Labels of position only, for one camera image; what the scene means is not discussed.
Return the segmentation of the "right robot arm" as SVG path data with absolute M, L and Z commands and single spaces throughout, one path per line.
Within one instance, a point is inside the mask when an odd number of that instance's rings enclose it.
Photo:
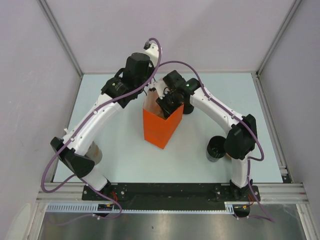
M 252 196 L 253 181 L 248 160 L 257 145 L 256 119 L 251 114 L 244 116 L 233 111 L 214 97 L 200 80 L 185 80 L 176 70 L 154 81 L 150 89 L 157 93 L 155 102 L 165 118 L 172 116 L 179 107 L 183 107 L 186 115 L 197 108 L 224 130 L 226 136 L 217 135 L 209 140 L 206 157 L 209 161 L 216 162 L 229 156 L 232 175 L 229 181 L 230 192 L 227 195 L 237 201 Z

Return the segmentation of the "orange paper bag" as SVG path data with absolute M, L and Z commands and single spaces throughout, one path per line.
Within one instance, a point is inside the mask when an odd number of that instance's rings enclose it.
M 147 91 L 142 108 L 144 139 L 164 149 L 183 118 L 184 103 L 169 117 L 156 103 L 156 91 Z

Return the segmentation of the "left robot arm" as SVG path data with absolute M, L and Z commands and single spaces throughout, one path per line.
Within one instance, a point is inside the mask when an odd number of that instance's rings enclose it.
M 59 159 L 73 174 L 93 188 L 100 200 L 110 196 L 108 179 L 96 168 L 87 152 L 96 135 L 113 115 L 137 99 L 157 72 L 162 52 L 158 49 L 131 54 L 112 78 L 101 89 L 96 102 L 85 117 L 63 138 L 54 137 L 50 145 Z

